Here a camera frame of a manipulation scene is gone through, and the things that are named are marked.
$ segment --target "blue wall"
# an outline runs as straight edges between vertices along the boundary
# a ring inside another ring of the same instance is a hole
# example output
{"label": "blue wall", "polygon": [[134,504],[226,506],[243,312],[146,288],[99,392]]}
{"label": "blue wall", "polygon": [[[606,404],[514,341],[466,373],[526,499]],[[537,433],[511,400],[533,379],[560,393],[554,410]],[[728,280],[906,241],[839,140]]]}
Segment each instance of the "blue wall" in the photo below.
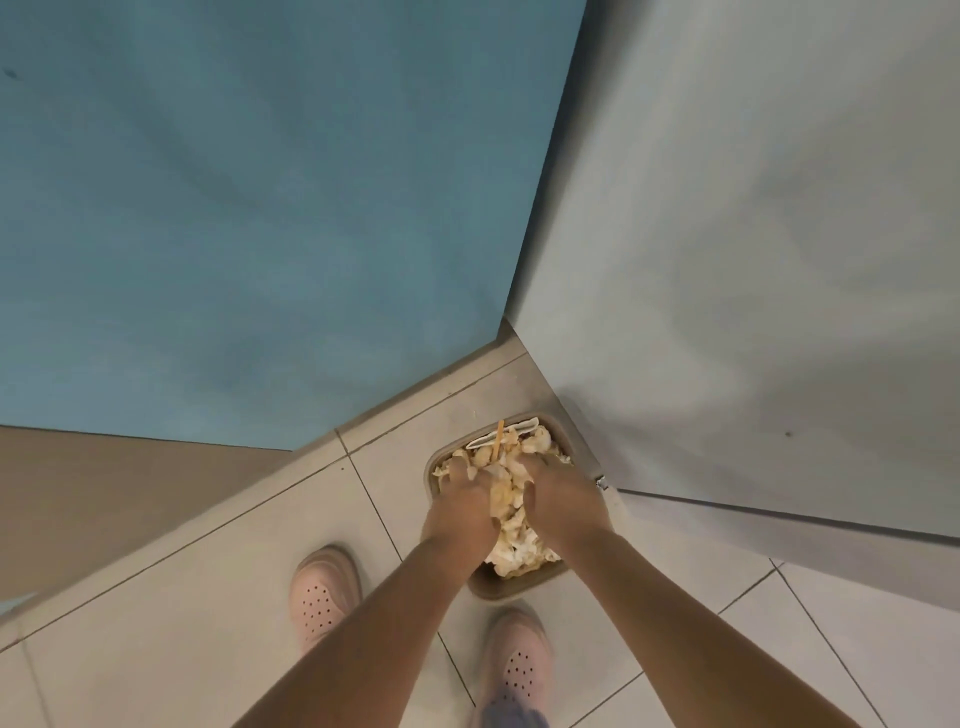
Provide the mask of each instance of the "blue wall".
{"label": "blue wall", "polygon": [[8,0],[0,424],[295,448],[490,341],[579,0]]}

